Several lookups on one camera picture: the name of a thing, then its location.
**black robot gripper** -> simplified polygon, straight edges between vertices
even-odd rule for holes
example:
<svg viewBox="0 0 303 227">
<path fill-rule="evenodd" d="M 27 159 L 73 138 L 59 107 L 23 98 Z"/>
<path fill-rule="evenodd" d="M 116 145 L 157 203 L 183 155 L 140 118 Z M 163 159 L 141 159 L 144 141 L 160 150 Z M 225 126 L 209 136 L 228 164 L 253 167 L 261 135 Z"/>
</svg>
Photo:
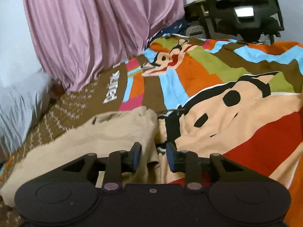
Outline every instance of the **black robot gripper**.
<svg viewBox="0 0 303 227">
<path fill-rule="evenodd" d="M 130 151 L 115 151 L 105 158 L 89 153 L 23 184 L 15 195 L 23 226 L 286 227 L 288 190 L 218 153 L 200 158 L 167 143 L 170 170 L 185 173 L 184 188 L 123 187 L 122 173 L 137 171 L 140 154 L 138 142 Z M 105 171 L 104 179 L 96 188 L 100 171 Z M 203 187 L 202 172 L 209 173 L 210 187 Z"/>
</svg>

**metal screw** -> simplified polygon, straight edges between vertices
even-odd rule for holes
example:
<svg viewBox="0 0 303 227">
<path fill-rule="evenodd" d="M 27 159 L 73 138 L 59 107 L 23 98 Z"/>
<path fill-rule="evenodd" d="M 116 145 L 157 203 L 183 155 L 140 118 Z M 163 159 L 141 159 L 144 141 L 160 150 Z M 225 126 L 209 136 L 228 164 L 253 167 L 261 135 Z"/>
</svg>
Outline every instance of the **metal screw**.
<svg viewBox="0 0 303 227">
<path fill-rule="evenodd" d="M 202 188 L 202 185 L 201 185 L 201 183 L 194 183 L 194 182 L 192 182 L 192 183 L 189 183 L 189 184 L 187 185 L 187 187 L 188 187 L 189 189 L 191 189 L 191 190 L 198 190 L 198 189 L 201 189 L 201 188 Z"/>
<path fill-rule="evenodd" d="M 119 188 L 119 185 L 116 183 L 107 183 L 104 185 L 104 189 L 106 190 L 116 190 L 117 188 Z"/>
</svg>

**green stripe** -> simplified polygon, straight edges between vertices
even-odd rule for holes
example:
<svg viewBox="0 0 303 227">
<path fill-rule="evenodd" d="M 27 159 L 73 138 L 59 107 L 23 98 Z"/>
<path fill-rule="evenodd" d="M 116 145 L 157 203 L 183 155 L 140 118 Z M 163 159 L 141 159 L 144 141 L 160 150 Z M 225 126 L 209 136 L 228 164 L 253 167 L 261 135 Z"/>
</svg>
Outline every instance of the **green stripe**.
<svg viewBox="0 0 303 227">
<path fill-rule="evenodd" d="M 178 44 L 178 38 L 171 37 L 171 38 L 166 39 L 164 37 L 160 37 L 160 38 L 157 38 L 154 42 L 162 45 L 164 48 L 172 50 L 172 48 Z"/>
<path fill-rule="evenodd" d="M 213 54 L 204 51 L 201 47 L 195 48 L 192 51 L 187 52 L 191 57 L 196 59 L 209 74 L 216 74 L 223 83 L 230 81 L 236 81 L 244 74 L 250 74 L 243 67 L 231 68 L 226 65 L 222 60 Z"/>
<path fill-rule="evenodd" d="M 294 93 L 293 86 L 286 81 L 283 72 L 277 73 L 270 81 L 269 86 L 271 92 L 288 92 Z"/>
</svg>

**white wall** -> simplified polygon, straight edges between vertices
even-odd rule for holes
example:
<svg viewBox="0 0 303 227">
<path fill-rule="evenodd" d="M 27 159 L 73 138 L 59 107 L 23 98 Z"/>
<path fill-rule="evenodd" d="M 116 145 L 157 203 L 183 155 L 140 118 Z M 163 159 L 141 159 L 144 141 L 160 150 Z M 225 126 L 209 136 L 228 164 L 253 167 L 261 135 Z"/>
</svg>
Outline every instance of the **white wall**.
<svg viewBox="0 0 303 227">
<path fill-rule="evenodd" d="M 40 68 L 23 1 L 0 0 L 0 85 L 23 80 Z"/>
<path fill-rule="evenodd" d="M 303 44 L 303 0 L 278 1 L 285 27 L 285 31 L 281 32 L 281 40 Z"/>
</svg>

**pink stripe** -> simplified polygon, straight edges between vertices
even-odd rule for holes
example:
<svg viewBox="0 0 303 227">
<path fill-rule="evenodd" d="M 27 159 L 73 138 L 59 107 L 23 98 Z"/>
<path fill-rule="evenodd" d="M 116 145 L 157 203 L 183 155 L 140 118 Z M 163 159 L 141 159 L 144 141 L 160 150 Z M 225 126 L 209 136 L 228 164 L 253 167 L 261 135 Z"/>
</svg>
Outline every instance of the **pink stripe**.
<svg viewBox="0 0 303 227">
<path fill-rule="evenodd" d="M 130 111 L 136 107 L 142 106 L 143 94 L 138 95 L 127 102 L 122 102 L 119 111 Z"/>
<path fill-rule="evenodd" d="M 127 71 L 130 71 L 130 70 L 135 69 L 138 66 L 139 66 L 139 61 L 136 58 L 134 58 L 126 64 L 126 69 L 127 69 Z"/>
<path fill-rule="evenodd" d="M 211 41 L 212 41 L 211 39 L 207 39 L 207 40 L 205 41 L 205 43 L 203 44 L 202 48 L 204 48 L 204 49 L 209 49 L 209 45 L 210 45 L 210 42 L 211 42 Z"/>
</svg>

